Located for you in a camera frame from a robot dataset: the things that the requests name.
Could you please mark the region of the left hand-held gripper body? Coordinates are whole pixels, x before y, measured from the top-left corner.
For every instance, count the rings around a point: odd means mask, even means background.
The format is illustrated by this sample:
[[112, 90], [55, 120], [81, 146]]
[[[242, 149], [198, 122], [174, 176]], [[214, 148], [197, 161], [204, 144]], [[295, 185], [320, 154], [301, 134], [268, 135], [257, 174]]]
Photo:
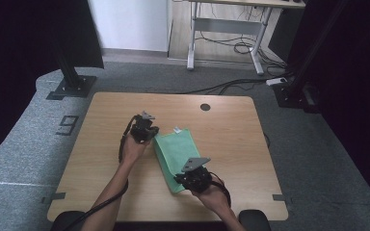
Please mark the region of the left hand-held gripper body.
[[135, 124], [130, 130], [130, 134], [133, 136], [136, 142], [148, 141], [149, 134], [155, 133], [151, 131], [153, 115], [150, 115], [146, 111], [142, 111], [140, 115], [135, 115]]

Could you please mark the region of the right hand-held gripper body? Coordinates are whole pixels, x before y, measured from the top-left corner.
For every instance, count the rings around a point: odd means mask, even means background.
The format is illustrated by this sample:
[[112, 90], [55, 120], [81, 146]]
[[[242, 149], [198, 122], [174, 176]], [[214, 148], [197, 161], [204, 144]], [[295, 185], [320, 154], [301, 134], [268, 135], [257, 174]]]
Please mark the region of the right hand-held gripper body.
[[183, 174], [186, 176], [187, 190], [197, 193], [203, 193], [212, 180], [207, 168], [204, 167], [210, 158], [189, 158], [182, 168]]

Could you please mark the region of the green microfibre towel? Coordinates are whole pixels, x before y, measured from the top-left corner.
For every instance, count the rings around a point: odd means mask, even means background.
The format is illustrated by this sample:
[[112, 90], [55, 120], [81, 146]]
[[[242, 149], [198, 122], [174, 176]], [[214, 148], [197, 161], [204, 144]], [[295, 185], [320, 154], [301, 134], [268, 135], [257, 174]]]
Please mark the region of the green microfibre towel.
[[171, 193], [184, 191], [185, 188], [174, 180], [174, 176], [181, 173], [190, 158], [200, 157], [191, 132], [183, 129], [179, 133], [156, 135], [153, 142], [169, 190]]

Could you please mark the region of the person's left hand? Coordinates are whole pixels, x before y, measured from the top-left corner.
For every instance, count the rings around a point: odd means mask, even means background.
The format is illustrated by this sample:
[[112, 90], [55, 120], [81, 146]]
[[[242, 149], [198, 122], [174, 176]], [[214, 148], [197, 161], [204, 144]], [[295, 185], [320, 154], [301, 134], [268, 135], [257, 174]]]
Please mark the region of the person's left hand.
[[119, 162], [122, 165], [133, 166], [144, 155], [148, 146], [149, 141], [136, 142], [131, 134], [126, 135], [119, 154]]

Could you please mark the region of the person's right hand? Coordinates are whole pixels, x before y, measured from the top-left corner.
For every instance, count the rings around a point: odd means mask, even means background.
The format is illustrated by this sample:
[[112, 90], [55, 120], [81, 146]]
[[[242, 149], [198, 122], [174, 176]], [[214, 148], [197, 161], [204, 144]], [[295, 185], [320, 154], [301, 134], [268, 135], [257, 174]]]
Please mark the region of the person's right hand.
[[217, 186], [210, 186], [204, 192], [194, 192], [195, 196], [208, 210], [218, 216], [224, 215], [230, 211], [225, 194]]

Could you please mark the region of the black metal stand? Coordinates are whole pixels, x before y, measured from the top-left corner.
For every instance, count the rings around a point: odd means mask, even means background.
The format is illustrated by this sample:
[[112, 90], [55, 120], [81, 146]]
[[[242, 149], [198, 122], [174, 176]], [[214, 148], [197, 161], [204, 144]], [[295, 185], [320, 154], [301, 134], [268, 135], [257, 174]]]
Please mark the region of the black metal stand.
[[59, 86], [51, 91], [47, 100], [63, 100], [65, 97], [86, 98], [96, 80], [95, 76], [79, 75], [74, 66], [69, 63], [62, 48], [53, 44], [54, 56], [63, 74], [63, 80]]
[[294, 51], [296, 57], [288, 64], [294, 80], [273, 86], [281, 108], [304, 109], [315, 105], [304, 91], [311, 63], [326, 42], [328, 35], [349, 0], [308, 0], [302, 26], [298, 30]]

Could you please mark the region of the white power strip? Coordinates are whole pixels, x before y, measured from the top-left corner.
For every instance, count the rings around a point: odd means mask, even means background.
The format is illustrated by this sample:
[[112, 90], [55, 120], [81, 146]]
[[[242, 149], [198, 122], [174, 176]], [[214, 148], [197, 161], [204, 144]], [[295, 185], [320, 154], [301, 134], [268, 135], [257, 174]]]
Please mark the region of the white power strip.
[[285, 83], [287, 83], [287, 79], [285, 79], [284, 77], [273, 78], [273, 79], [269, 79], [266, 81], [267, 86], [273, 86], [273, 85], [285, 84]]

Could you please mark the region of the black curtain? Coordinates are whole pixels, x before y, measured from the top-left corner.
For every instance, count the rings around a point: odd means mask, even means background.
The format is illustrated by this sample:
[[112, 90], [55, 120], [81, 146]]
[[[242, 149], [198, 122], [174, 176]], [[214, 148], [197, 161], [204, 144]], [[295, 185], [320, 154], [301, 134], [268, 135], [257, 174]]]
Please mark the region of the black curtain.
[[0, 0], [0, 144], [61, 60], [103, 66], [88, 0]]
[[370, 0], [349, 0], [308, 75], [318, 109], [370, 187]]

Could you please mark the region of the dark box under desk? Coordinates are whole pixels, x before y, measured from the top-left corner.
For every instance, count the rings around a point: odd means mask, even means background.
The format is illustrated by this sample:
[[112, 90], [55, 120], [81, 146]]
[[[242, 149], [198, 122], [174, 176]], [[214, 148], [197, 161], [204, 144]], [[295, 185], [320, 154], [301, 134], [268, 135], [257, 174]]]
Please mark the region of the dark box under desk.
[[288, 61], [301, 18], [301, 11], [282, 9], [270, 39], [269, 48], [285, 62]]

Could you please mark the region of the white desk frame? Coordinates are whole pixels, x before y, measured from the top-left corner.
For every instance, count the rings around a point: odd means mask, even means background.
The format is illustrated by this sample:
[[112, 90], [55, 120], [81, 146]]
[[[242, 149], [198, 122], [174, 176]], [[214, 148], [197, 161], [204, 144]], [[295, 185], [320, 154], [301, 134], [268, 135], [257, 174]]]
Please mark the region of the white desk frame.
[[[264, 74], [258, 51], [268, 27], [273, 9], [303, 10], [303, 0], [172, 0], [172, 30], [169, 44], [169, 57], [178, 56], [187, 62], [186, 67], [195, 69], [197, 32], [252, 36], [254, 45], [248, 48], [254, 70], [259, 76]], [[261, 8], [262, 17], [255, 21], [217, 18], [214, 14], [203, 16], [201, 6], [219, 6], [223, 11], [242, 7]]]

